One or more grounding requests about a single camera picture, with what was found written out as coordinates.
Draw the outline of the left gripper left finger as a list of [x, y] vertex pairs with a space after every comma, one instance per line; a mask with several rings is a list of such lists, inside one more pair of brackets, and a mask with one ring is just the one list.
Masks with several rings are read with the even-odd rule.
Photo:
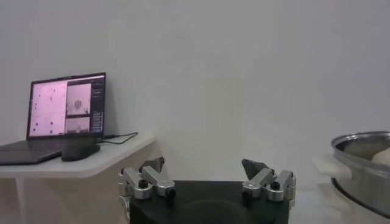
[[147, 160], [138, 170], [127, 167], [118, 174], [118, 195], [120, 197], [134, 197], [137, 200], [147, 200], [153, 191], [167, 200], [176, 197], [175, 182], [164, 174], [164, 157]]

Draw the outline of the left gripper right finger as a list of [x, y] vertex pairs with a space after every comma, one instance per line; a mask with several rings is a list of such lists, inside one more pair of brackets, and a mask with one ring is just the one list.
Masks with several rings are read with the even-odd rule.
[[295, 201], [296, 176], [292, 171], [283, 170], [279, 174], [265, 163], [242, 159], [241, 164], [248, 177], [242, 183], [242, 196], [249, 201], [265, 194], [270, 201]]

